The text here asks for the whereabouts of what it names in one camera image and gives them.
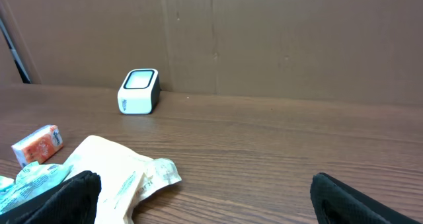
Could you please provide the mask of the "teal crinkled wrapper packet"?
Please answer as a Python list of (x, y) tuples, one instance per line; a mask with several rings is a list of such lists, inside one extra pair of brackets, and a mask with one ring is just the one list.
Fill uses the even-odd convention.
[(1, 191), (1, 214), (43, 194), (62, 183), (72, 165), (40, 165), (34, 161), (26, 165), (15, 180)]

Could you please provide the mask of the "beige snack pouch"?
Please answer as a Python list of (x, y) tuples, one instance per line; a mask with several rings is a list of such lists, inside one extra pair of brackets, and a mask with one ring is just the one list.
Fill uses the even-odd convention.
[(133, 223), (141, 201), (182, 180), (170, 159), (152, 159), (96, 135), (84, 139), (64, 164), (71, 167), (66, 179), (86, 170), (100, 176), (95, 224)]

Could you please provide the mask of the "teal tissue pack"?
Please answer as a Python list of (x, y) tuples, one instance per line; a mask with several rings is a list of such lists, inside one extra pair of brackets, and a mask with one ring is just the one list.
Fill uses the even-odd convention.
[(8, 178), (5, 176), (0, 176), (0, 192), (4, 192), (8, 190), (10, 187), (14, 185), (15, 181), (12, 178)]

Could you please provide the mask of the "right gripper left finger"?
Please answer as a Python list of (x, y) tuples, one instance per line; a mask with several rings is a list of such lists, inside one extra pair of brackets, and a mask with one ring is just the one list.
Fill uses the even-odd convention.
[(6, 224), (94, 224), (100, 176), (83, 171), (1, 215)]

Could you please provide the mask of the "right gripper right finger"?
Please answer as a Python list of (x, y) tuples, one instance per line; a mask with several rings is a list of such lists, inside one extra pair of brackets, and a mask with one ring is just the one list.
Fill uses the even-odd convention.
[(313, 176), (310, 195), (319, 224), (419, 224), (323, 172)]

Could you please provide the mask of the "orange tissue pack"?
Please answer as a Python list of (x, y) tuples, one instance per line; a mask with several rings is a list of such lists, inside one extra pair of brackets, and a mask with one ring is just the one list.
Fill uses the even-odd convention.
[(56, 125), (45, 125), (11, 146), (21, 167), (37, 161), (42, 164), (63, 148)]

